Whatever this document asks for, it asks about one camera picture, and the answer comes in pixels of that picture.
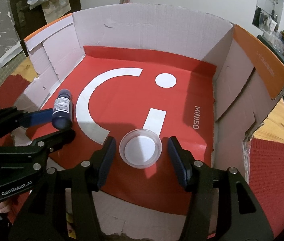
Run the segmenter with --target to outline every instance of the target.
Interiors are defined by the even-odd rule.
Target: wooden table
[[[284,143],[284,101],[281,99],[253,134],[254,138]]]

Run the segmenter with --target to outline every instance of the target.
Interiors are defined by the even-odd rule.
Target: plastic cup
[[[122,138],[119,152],[124,162],[131,167],[147,168],[159,159],[162,142],[153,131],[135,129]]]

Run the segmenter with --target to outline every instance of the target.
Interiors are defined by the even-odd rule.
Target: red fabric
[[[140,77],[120,76],[99,85],[88,103],[89,111],[93,120],[109,130],[109,136],[115,137],[117,148],[125,134],[143,127],[150,108],[166,111],[160,134],[162,154],[153,166],[135,169],[121,159],[117,150],[102,190],[143,207],[186,215],[190,194],[178,184],[167,153],[167,140],[170,136],[177,136],[183,148],[190,150],[196,159],[210,164],[214,120],[212,77],[215,66],[151,50],[85,47],[85,51],[89,56],[63,81],[43,108],[53,107],[62,88],[71,91],[75,108],[79,94],[97,75],[117,68],[142,68]],[[176,85],[172,88],[159,87],[155,78],[161,73],[174,75]],[[193,128],[195,106],[201,107],[198,130]],[[51,158],[66,169],[89,159],[93,151],[101,149],[101,145],[82,132],[76,117],[74,120],[75,140],[51,154]],[[33,131],[32,138],[53,131],[52,125],[47,124],[38,128],[35,134]]]
[[[284,144],[251,141],[249,186],[276,237],[284,229]]]

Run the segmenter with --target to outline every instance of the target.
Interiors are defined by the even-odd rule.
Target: barcode
[[[67,107],[67,106],[59,106],[59,107],[57,107],[56,109],[55,109],[55,111],[57,111],[57,110],[66,110],[66,111],[68,111],[69,110],[69,108]]]

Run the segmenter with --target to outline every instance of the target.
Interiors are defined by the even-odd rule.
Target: white cardboard wall
[[[73,24],[70,24],[43,41],[48,59],[62,82],[81,62],[84,55]]]
[[[41,75],[47,68],[53,69],[42,43],[38,44],[31,51],[28,51],[28,54],[38,75]]]
[[[223,66],[232,24],[217,16],[158,4],[118,4],[73,14],[80,46],[171,52]]]
[[[215,81],[215,120],[227,110],[247,82],[254,66],[233,40],[223,68]]]
[[[34,36],[29,38],[25,41],[27,49],[31,51],[34,49],[38,44],[43,42],[45,39],[53,35],[54,33],[58,32],[59,30],[63,29],[64,27],[73,23],[72,15],[67,16],[65,18],[60,19],[58,22],[47,26],[40,32],[36,33]]]

